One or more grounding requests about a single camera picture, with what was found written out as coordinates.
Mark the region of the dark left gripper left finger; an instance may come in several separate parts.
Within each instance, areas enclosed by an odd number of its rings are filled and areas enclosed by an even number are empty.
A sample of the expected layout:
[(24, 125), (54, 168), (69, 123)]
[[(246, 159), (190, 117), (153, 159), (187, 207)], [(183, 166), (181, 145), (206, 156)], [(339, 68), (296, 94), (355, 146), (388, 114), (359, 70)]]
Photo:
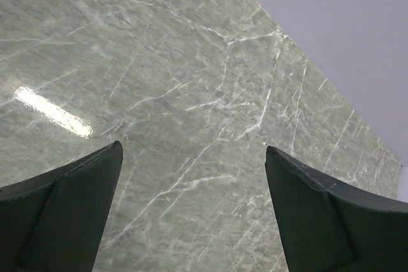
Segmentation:
[(92, 271), (122, 161), (115, 141), (1, 187), (1, 271)]

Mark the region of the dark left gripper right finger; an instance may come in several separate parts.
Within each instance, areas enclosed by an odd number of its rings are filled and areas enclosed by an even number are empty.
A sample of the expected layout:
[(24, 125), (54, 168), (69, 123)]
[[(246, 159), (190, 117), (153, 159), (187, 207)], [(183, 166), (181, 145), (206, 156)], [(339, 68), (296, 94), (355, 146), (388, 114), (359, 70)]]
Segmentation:
[(267, 148), (265, 170), (289, 271), (407, 271), (407, 203), (277, 147)]

